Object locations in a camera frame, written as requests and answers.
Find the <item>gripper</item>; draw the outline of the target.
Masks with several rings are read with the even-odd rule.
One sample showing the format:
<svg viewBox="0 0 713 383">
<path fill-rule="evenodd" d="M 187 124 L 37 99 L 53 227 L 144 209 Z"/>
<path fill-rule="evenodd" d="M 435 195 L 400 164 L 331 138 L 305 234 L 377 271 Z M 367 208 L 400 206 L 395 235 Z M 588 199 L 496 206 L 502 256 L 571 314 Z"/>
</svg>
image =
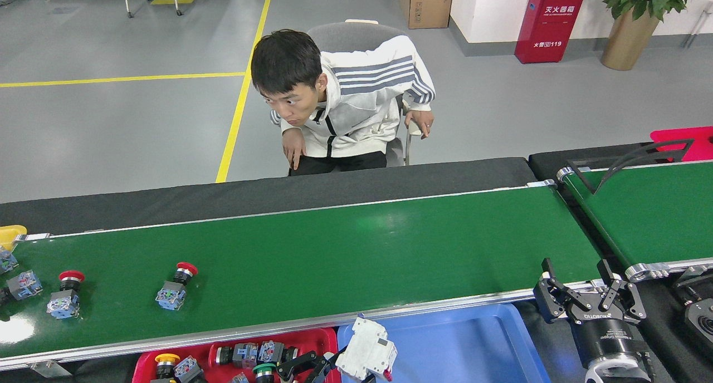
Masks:
<svg viewBox="0 0 713 383">
<path fill-rule="evenodd" d="M 565 286 L 554 273 L 550 258 L 542 261 L 543 273 L 533 289 L 540 314 L 545 322 L 565 314 L 568 304 L 590 311 L 591 304 L 582 294 Z M 583 367 L 603 357 L 636 355 L 647 352 L 648 345 L 637 339 L 633 332 L 640 321 L 647 318 L 637 287 L 613 272 L 609 262 L 601 259 L 597 264 L 606 291 L 598 309 L 604 312 L 570 311 L 569 322 L 575 345 Z"/>
</svg>

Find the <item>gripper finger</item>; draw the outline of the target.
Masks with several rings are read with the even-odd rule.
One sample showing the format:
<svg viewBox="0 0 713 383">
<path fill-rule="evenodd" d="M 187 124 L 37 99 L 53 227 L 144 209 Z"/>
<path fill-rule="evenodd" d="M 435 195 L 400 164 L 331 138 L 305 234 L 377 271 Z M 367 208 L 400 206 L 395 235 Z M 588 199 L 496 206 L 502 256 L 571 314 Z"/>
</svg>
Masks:
<svg viewBox="0 0 713 383">
<path fill-rule="evenodd" d="M 308 383 L 321 383 L 328 378 L 329 373 L 334 370 L 335 367 L 332 364 L 313 364 L 311 365 L 311 372 L 306 377 L 305 381 Z"/>
<path fill-rule="evenodd" d="M 313 364 L 332 364 L 335 366 L 335 354 L 326 352 L 318 355 L 315 351 L 304 353 L 293 360 L 288 360 L 277 367 L 277 374 L 281 380 L 293 380 L 295 376 L 306 370 L 311 370 Z"/>
</svg>

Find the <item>person's right hand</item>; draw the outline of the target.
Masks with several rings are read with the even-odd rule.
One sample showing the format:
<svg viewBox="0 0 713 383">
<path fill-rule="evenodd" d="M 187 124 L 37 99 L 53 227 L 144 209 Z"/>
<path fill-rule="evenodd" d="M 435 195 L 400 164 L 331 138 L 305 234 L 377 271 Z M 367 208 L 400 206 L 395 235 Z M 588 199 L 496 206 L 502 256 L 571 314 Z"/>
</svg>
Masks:
<svg viewBox="0 0 713 383">
<path fill-rule="evenodd" d="M 290 170 L 297 170 L 306 155 L 305 138 L 301 129 L 287 129 L 282 133 L 282 148 Z"/>
</svg>

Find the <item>person's left hand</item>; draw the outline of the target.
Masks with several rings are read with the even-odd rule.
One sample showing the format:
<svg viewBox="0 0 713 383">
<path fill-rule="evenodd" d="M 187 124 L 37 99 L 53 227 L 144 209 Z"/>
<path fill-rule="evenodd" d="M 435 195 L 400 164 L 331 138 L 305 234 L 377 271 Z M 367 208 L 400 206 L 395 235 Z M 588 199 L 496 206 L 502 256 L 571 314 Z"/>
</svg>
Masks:
<svg viewBox="0 0 713 383">
<path fill-rule="evenodd" d="M 432 111 L 410 110 L 406 114 L 404 125 L 405 127 L 410 127 L 410 124 L 417 125 L 421 131 L 421 140 L 423 140 L 429 137 L 433 122 L 434 114 Z"/>
</svg>

